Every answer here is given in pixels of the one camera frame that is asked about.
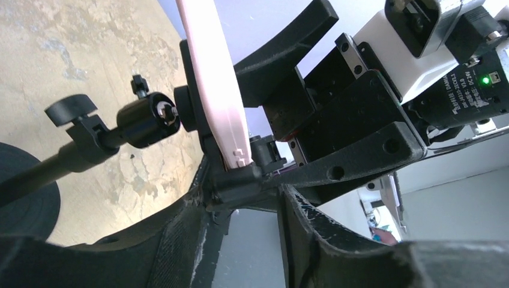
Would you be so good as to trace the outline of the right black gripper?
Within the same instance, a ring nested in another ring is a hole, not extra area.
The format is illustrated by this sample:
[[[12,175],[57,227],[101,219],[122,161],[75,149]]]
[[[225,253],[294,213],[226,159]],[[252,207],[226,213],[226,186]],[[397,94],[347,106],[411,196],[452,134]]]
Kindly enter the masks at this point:
[[[338,19],[330,1],[314,0],[234,65],[243,106],[268,98],[274,138],[288,144],[294,162],[308,163],[265,180],[267,193],[288,184],[321,205],[426,154],[382,71],[350,35],[342,33],[306,77],[295,68]]]

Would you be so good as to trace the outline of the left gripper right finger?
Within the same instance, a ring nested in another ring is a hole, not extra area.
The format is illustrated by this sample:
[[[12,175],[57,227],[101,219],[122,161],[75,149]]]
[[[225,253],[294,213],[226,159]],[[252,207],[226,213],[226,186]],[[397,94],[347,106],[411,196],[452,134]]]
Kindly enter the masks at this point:
[[[405,241],[385,245],[278,191],[287,287],[507,287],[506,241]]]

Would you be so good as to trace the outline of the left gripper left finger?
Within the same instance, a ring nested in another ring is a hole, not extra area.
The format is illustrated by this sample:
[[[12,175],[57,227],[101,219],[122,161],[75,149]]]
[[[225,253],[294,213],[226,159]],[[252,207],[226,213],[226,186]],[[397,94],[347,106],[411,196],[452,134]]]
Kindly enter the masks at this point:
[[[189,287],[210,198],[191,191],[94,244],[1,238],[2,287]]]

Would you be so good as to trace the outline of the pink case phone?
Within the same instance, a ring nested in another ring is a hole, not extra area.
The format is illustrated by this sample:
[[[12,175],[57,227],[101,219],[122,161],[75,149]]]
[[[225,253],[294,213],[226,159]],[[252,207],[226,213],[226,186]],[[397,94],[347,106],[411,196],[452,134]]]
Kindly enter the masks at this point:
[[[238,81],[214,1],[177,1],[199,97],[226,167],[252,163]]]

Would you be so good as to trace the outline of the black round-base phone stand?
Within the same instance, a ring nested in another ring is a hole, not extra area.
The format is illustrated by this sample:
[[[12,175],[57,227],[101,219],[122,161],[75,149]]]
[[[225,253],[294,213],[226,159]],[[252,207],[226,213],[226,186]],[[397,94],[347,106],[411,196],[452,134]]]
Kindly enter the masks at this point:
[[[47,239],[61,209],[57,181],[90,170],[115,156],[124,145],[144,149],[176,134],[180,128],[197,131],[201,144],[212,142],[197,91],[188,42],[179,44],[188,83],[174,90],[173,98],[150,91],[141,75],[131,79],[136,100],[116,116],[108,128],[97,106],[85,94],[67,96],[45,113],[57,126],[67,126],[71,141],[40,161],[15,146],[1,144],[1,234]]]

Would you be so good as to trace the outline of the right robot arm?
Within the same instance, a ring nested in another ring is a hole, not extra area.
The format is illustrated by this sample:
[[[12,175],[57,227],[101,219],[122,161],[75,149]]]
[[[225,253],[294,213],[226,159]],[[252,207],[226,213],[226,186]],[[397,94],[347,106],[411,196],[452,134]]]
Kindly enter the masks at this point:
[[[483,1],[385,1],[346,29],[307,75],[298,63],[339,22],[312,1],[287,27],[235,65],[242,97],[262,106],[297,166],[268,184],[323,204],[424,159],[457,130],[508,110],[498,49],[508,22]]]

